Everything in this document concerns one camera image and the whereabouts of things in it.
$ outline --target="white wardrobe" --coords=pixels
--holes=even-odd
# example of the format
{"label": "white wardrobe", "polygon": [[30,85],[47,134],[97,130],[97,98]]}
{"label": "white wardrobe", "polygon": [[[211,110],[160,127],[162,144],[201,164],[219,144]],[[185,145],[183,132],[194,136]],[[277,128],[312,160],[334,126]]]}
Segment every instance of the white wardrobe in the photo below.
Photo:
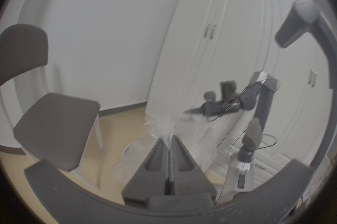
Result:
{"label": "white wardrobe", "polygon": [[[305,34],[287,49],[274,40],[295,1],[180,0],[146,107],[147,117],[182,112],[203,104],[206,91],[220,98],[221,81],[235,80],[241,92],[255,71],[269,72],[281,85],[264,133],[277,144],[255,153],[255,186],[292,158],[310,162],[307,156],[319,145],[330,113],[328,64],[314,38]],[[208,123],[219,145],[211,172],[225,177],[226,159],[241,147],[253,114],[238,112]],[[262,146],[273,141],[266,137]]]}

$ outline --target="drawer handle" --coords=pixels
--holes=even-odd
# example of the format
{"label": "drawer handle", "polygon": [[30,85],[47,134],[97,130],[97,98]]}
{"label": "drawer handle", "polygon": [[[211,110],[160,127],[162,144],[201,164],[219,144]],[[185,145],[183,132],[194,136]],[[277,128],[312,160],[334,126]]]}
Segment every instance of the drawer handle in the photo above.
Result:
{"label": "drawer handle", "polygon": [[255,163],[254,166],[258,168],[259,170],[265,170],[266,168],[260,166],[259,164]]}
{"label": "drawer handle", "polygon": [[315,71],[314,72],[314,77],[313,77],[313,81],[312,81],[312,86],[311,87],[314,87],[315,84],[316,84],[316,77],[317,77],[317,72]]}
{"label": "drawer handle", "polygon": [[216,25],[214,25],[213,28],[212,28],[211,35],[210,35],[211,40],[213,39],[215,28],[216,28]]}
{"label": "drawer handle", "polygon": [[205,30],[205,38],[207,37],[207,34],[208,34],[208,29],[211,27],[211,24],[208,24],[208,26],[206,27],[206,30]]}
{"label": "drawer handle", "polygon": [[312,83],[312,77],[313,77],[313,75],[314,75],[314,70],[311,69],[311,70],[310,70],[310,74],[309,74],[309,81],[308,81],[308,84],[311,84],[311,83]]}

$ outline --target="black plastic mount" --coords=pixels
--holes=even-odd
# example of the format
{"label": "black plastic mount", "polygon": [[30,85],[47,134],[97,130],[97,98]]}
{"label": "black plastic mount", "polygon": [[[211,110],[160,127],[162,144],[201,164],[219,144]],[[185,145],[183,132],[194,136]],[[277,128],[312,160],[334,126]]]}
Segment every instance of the black plastic mount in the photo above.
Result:
{"label": "black plastic mount", "polygon": [[125,205],[153,211],[204,209],[215,204],[216,189],[182,141],[169,151],[161,139],[122,191]]}

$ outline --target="brown chair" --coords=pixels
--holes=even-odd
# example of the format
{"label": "brown chair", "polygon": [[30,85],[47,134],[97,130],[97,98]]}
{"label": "brown chair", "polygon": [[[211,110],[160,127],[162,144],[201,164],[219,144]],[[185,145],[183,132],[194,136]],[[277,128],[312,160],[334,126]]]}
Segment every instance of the brown chair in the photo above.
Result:
{"label": "brown chair", "polygon": [[55,167],[71,172],[87,186],[99,190],[81,173],[83,153],[91,130],[103,149],[98,112],[100,104],[56,93],[48,93],[44,66],[48,63],[48,38],[40,28],[16,24],[0,34],[0,86],[19,74],[41,68],[44,90],[40,98],[14,126],[0,92],[0,105],[15,139],[33,161],[48,159]]}

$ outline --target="chair seat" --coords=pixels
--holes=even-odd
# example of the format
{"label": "chair seat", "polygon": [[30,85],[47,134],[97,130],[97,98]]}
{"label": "chair seat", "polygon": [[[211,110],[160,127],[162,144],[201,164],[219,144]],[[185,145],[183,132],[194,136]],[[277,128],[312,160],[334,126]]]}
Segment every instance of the chair seat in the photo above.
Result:
{"label": "chair seat", "polygon": [[80,164],[100,105],[96,101],[49,93],[14,127],[14,137],[39,159],[72,171]]}

